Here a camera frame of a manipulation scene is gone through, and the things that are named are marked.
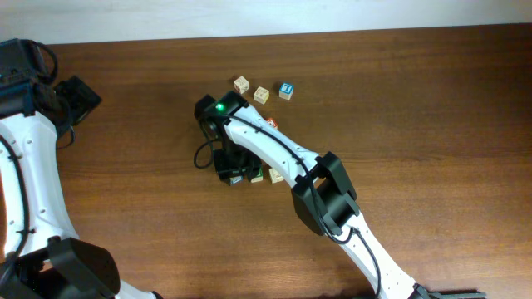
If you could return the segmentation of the blue edged wooden block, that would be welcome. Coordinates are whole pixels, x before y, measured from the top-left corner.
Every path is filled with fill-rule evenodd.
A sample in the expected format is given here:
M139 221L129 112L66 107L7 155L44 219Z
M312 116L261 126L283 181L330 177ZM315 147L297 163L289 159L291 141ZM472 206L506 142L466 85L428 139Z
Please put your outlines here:
M230 185L236 185L236 184L242 182L243 180L244 180L244 176L243 175L234 176L234 177L231 177L229 179L229 184Z

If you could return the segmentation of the green letter R block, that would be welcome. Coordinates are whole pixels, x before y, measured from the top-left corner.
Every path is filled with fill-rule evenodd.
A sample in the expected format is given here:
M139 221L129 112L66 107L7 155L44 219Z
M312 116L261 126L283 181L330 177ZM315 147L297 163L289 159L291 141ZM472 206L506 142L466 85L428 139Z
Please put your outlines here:
M253 177L253 178L250 180L250 182L251 182L252 184L254 184L254 183L257 183L257 182L262 181L263 179L264 179L264 173L263 173L263 170L260 169L259 172L258 172L258 174L257 174L255 177Z

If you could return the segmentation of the red letter E block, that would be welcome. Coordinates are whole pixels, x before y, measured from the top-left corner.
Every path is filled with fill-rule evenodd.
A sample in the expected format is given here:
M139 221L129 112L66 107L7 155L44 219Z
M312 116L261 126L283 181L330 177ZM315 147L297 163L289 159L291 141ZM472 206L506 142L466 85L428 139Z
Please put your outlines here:
M278 129L278 123L273 118L268 118L266 121L274 128Z

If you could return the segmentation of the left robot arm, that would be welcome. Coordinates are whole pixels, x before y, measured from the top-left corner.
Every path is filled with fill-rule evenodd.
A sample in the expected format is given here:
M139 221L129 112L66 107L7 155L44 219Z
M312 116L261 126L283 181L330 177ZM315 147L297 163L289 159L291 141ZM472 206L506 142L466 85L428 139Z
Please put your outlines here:
M157 298L120 278L112 255L80 240L57 168L57 140L101 103L76 76L1 85L1 187L7 216L3 298Z

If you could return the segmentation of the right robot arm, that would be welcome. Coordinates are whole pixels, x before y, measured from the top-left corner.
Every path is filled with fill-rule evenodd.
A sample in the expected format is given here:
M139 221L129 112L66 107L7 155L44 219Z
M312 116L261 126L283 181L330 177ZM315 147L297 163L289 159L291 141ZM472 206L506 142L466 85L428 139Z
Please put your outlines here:
M231 158L254 154L279 172L291 189L300 220L342 248L369 281L375 297L430 296L377 241L357 204L352 181L335 154L319 155L293 142L234 91L219 100L203 97L195 104L195 119L205 135L221 141Z

